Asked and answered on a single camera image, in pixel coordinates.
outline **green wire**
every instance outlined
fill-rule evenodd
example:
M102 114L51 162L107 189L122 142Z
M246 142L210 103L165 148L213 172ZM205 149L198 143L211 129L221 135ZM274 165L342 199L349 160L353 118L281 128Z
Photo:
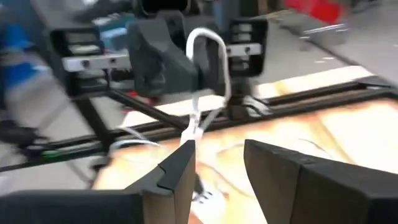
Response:
M60 154L60 152L56 151L56 150L43 152L43 156L45 158L54 158L54 157L57 157L59 154Z

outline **workbench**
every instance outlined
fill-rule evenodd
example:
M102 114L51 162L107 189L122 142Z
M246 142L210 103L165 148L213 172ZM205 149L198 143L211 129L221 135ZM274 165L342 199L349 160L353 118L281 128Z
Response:
M371 75L373 74L362 67L337 68L262 84L257 86L256 95L261 98L286 95ZM206 102L200 107L203 110L216 108L222 102L217 96L204 96L201 101ZM158 108L170 114L183 115L188 114L191 107L190 101L182 101ZM223 189L226 199L226 208L214 223L266 223L256 198L252 193L247 194L252 189L244 168L243 145L239 145L245 139L398 173L398 166L395 165L398 158L397 110L396 102L380 99L348 106L336 105L327 110L205 133L197 147L197 160L208 161L213 164L213 168L197 162L197 172L202 180ZM123 125L132 126L151 121L152 118L131 112ZM99 173L94 189L125 188L178 148L180 140L170 139L160 143L165 148L137 146L115 152L115 158L130 157L142 162L114 159L110 166ZM200 222L194 215L190 215L189 223Z

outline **white cable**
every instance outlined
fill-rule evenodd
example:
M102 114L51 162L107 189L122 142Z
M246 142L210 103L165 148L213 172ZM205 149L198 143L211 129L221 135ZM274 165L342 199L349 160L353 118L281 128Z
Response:
M157 144L156 142L148 141L148 140L141 140L141 139L127 139L127 140L120 140L114 142L110 147L109 147L109 153L112 154L116 150L118 150L122 145L124 144L145 144L145 145L151 145L151 146L157 146L157 147L162 147L160 144Z
M112 145L110 145L109 147L109 155L115 159L122 159L124 161L128 161L128 162L134 162L134 163L148 163L148 161L142 161L142 159L132 159L132 158L128 158L125 156L115 156L114 152L117 151L118 149L120 149L124 144L144 144L147 146L156 146L156 147L163 147L162 145L156 143L156 142L152 142L150 140L148 140L147 138L145 138L145 136L143 136L141 133L139 133L138 131L136 131L133 128L127 128L127 127L119 127L119 129L132 134L133 136L138 137L139 139L126 139L126 140L120 140L120 141L116 141L114 143L112 143Z
M127 128L127 127L119 127L120 130L123 130L127 133L132 134L133 136L137 136L137 138L141 139L141 140L146 140L148 141L147 138L145 138L145 136L143 136L141 133L139 133L138 131L134 130L133 128Z
M193 53L194 53L194 46L195 46L195 39L199 36L207 37L211 40L214 40L219 45L221 50L221 59L222 59L222 66L223 66L223 75L225 81L225 95L224 95L224 107L228 103L229 99L231 98L231 77L229 76L229 68L228 68L228 54L226 50L226 45L224 40L214 31L207 29L207 28L196 28L194 29L188 36L187 39L187 47L185 49L187 57L193 61ZM196 119L200 119L200 110L198 108L199 96L198 93L194 93L192 97L192 114L196 115ZM218 108L217 110L213 110L210 114L206 117L203 124L200 128L204 131L210 125L210 123L217 117L218 113L222 108Z

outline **blue object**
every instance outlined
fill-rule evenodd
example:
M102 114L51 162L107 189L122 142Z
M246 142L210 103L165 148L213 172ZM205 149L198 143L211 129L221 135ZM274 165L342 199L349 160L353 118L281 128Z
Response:
M23 51L31 46L32 43L28 40L21 26L17 24L7 25L1 50L7 52L21 52L21 54L24 54ZM5 66L2 69L6 77L6 88L8 90L24 83L36 74L31 63L25 61L21 61L21 63L17 65Z
M27 40L25 32L20 25L7 25L4 43L3 46L1 46L3 49L23 50L31 46L32 43Z
M122 16L99 27L101 40L107 49L121 50L126 48L126 26L134 19L134 16Z

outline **metal bar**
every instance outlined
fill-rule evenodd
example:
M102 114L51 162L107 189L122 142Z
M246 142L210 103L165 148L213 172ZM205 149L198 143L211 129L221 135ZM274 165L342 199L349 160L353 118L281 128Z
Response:
M62 58L63 67L68 72L82 72L85 70L102 70L108 68L130 68L128 54L108 54L82 57Z
M203 117L206 117L209 113L210 113L210 111L205 111L202 113L202 115L203 115ZM188 120L189 115L181 116L179 118ZM132 128L134 128L139 133L145 133L148 131L169 128L169 126L167 126L163 122L154 121L154 122L147 123L147 124L140 124L140 125L137 125ZM130 135L129 133L127 133L123 130L118 130L118 129L112 130L111 134L114 138L120 138L123 136ZM71 147L71 146L76 146L78 144L86 144L86 143L91 143L91 142L95 142L95 141L98 141L97 136L86 135L86 136L81 136L81 137L77 137L77 138L70 138L70 139L65 139L65 140L61 140L61 141L51 142L51 145L56 149L61 149L61 148L65 148L65 147Z
M262 54L262 46L258 43L232 44L227 46L229 57ZM81 57L64 57L62 63L65 71L83 72L87 70L103 70L109 68L131 68L128 54L107 54Z
M385 89L380 89L380 90L373 90L373 91L367 91L360 93L358 95L353 95L353 96L339 96L336 98L331 98L327 100L323 100L321 102L313 102L313 103L306 103L304 105L298 105L298 106L290 106L287 108L282 108L282 109L276 109L273 110L272 114L268 114L265 116L261 117L252 117L252 118L247 118L247 119L242 119L242 120L236 120L236 121L220 121L217 123L213 123L212 125L209 126L207 131L216 131L219 129L224 129L224 128L232 128L235 126L240 126L240 125L245 125L245 124L251 124L251 123L256 123L260 121L268 121L272 119L277 119L281 117L286 117L286 116L294 116L302 113L309 113L313 111L318 111L318 110L324 110L328 108L333 108L336 105L338 106L344 106L344 105L349 105L353 103L360 103L368 100L374 100L378 98L394 98L395 100L398 99L398 94L393 93L390 90L385 90Z
M226 49L229 57L262 54L261 44L233 44L227 46Z
M163 123L169 124L172 127L183 131L188 124L185 124L181 118L178 118L176 116L171 116L167 113L164 113L161 110L158 110L154 107L148 106L147 104L136 100L134 98L131 98L129 95L121 92L121 91L117 91L117 90L111 90L108 93L108 96L113 99L114 101L120 102L126 106L129 106L141 113L144 113L148 116L150 116L151 118L155 118L158 121L161 121Z
M276 96L268 99L269 106L281 105L284 103L293 103L295 101L307 100L314 97L326 96L334 93L341 93L350 90L359 90L360 85L357 81L336 84L333 86L326 86L316 88L313 90L300 91L298 93L291 93L284 96Z
M65 152L65 154L56 157L41 158L37 160L27 161L21 164L0 167L0 172L41 166L46 164L53 164L56 162L65 162L72 159L94 156L95 154L99 154L101 152L102 152L102 147L97 147L97 146L81 147L79 149L67 151Z
M101 118L100 114L98 114L90 99L73 100L73 102L78 108L80 114L86 120L88 126L95 133L97 139L101 141L104 152L107 152L109 146L114 142L114 137L104 124L103 119Z

